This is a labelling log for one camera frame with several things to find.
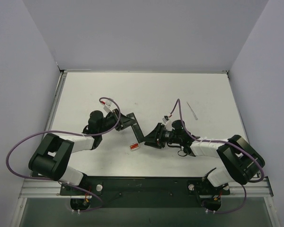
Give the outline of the black remote control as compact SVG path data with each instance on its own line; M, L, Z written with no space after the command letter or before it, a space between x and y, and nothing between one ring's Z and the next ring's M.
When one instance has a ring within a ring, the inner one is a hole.
M138 121L137 121L134 113L129 113L126 116L135 121L135 123L131 125L131 128L132 128L132 130L135 134L137 142L138 143L144 142L144 134L143 134L143 132L142 132L142 130L141 130L139 124L138 124Z

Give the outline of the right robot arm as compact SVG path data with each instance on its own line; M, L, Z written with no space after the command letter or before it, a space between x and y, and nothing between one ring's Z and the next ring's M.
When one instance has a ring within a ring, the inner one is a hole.
M176 120L169 131L164 124L158 123L155 129L144 137L144 144L158 149L174 144L175 147L182 148L188 156L220 159L223 166L214 168L204 177L205 181L215 188L229 182L245 185L261 181L252 178L258 172L263 173L265 161L240 135L224 140L203 139L190 134L184 125L181 120Z

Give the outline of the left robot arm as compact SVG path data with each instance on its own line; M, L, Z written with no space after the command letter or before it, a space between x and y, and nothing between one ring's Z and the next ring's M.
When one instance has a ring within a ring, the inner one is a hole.
M59 136L48 133L31 157L28 167L51 180L71 184L76 194L83 194L88 188L84 174L70 166L71 154L96 149L102 141L102 133L116 126L117 131L131 127L138 143L143 142L143 133L133 113L121 114L118 109L106 116L99 110L90 113L84 136Z

